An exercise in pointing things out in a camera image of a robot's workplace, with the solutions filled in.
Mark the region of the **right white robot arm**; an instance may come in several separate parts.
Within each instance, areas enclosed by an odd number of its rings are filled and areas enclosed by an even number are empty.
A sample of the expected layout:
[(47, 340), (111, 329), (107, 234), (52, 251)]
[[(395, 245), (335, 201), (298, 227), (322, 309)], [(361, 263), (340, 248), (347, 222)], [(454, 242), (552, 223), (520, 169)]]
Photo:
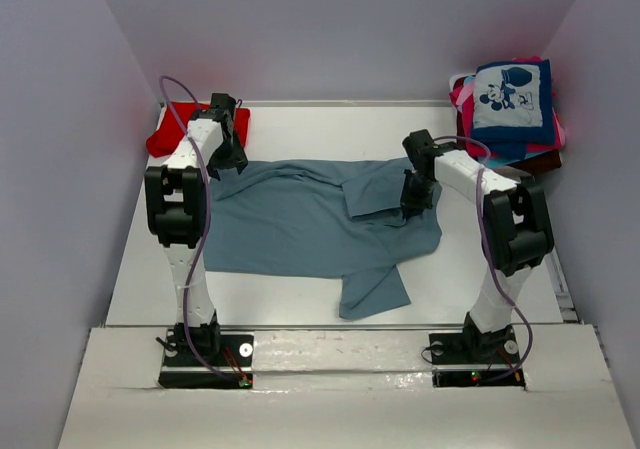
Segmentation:
[(529, 352), (518, 349), (515, 340), (512, 319), (526, 318), (517, 299), (532, 270), (554, 247), (543, 189), (532, 178), (516, 182), (487, 168), (452, 136), (433, 138), (423, 129), (410, 133), (402, 145), (412, 165), (400, 199), (404, 217), (432, 208), (437, 187), (455, 190), (476, 209), (487, 261), (480, 293), (462, 329), (431, 335), (430, 362), (483, 365), (505, 354), (518, 366)]

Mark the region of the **grey-blue t-shirt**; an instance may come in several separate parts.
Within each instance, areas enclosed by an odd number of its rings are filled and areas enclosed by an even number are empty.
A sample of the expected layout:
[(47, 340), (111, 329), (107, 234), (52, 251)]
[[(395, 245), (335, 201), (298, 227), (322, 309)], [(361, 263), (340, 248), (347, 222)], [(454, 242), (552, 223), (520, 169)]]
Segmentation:
[(210, 182), (211, 272), (339, 278), (338, 314), (358, 320), (409, 304), (401, 262), (430, 255), (435, 209), (405, 217), (405, 158), (252, 161)]

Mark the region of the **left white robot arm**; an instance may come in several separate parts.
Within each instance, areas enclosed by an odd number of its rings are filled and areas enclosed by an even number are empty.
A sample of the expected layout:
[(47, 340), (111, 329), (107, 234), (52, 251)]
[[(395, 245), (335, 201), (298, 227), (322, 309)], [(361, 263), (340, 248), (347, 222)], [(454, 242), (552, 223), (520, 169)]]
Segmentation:
[(148, 227), (168, 259), (177, 300), (176, 323), (164, 344), (171, 356), (191, 356), (203, 366), (221, 352), (203, 260), (211, 223), (210, 181), (223, 171), (241, 174), (248, 165), (235, 129), (236, 107), (232, 96), (212, 94), (209, 107), (190, 116), (174, 152), (144, 174)]

